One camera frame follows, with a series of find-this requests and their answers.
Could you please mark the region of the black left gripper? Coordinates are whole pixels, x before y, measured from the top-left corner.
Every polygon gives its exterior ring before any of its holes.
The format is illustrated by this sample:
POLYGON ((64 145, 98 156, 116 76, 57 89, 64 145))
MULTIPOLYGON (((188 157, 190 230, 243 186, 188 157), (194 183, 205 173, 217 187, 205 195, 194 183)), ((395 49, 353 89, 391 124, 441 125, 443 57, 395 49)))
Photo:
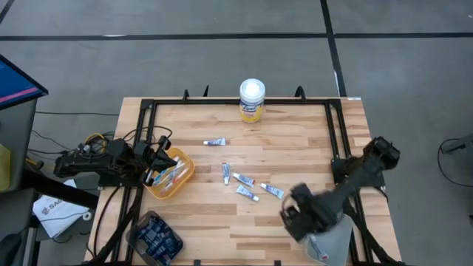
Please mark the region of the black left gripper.
POLYGON ((171 146, 169 138, 161 135, 157 144, 158 147, 153 149, 151 144, 140 141, 133 150, 135 161, 133 175, 146 186, 152 186, 155 172, 160 173, 177 165, 177 162, 166 153, 171 146))

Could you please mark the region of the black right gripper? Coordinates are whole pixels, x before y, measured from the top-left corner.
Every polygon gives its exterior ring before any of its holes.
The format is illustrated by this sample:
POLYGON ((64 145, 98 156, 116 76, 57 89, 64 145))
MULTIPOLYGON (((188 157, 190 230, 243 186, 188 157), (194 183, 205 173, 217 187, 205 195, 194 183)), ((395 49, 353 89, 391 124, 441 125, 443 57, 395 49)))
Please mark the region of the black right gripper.
POLYGON ((313 194, 305 183, 291 188, 279 212, 286 231, 296 240, 310 233, 324 233, 338 223, 344 192, 339 188, 313 194))

